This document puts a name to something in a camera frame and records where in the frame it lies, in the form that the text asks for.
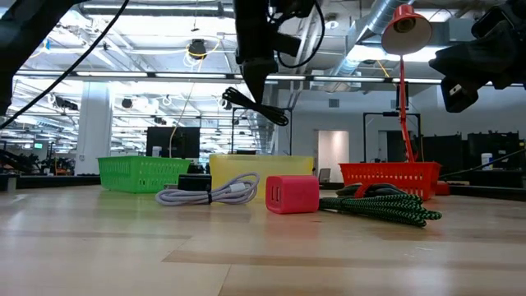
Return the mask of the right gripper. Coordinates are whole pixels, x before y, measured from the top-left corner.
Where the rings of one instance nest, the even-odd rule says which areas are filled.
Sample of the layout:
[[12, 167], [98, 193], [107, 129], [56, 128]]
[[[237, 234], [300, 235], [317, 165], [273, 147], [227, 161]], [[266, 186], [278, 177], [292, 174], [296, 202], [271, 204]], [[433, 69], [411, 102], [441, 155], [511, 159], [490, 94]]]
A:
[[[468, 65], [452, 63], [467, 53]], [[468, 72], [477, 84], [491, 82], [496, 89], [525, 84], [525, 30], [508, 21], [497, 22], [483, 37], [436, 51], [431, 67], [451, 79], [465, 79]]]

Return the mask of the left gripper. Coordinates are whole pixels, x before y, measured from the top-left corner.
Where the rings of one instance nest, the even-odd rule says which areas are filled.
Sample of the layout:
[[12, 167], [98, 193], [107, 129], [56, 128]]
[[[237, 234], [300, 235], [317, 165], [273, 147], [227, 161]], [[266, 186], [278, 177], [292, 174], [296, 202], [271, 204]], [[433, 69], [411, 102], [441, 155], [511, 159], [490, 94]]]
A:
[[306, 18], [315, 0], [240, 0], [233, 2], [238, 47], [236, 62], [257, 104], [263, 100], [265, 80], [278, 71], [274, 52], [296, 57], [301, 40], [279, 32], [293, 18]]

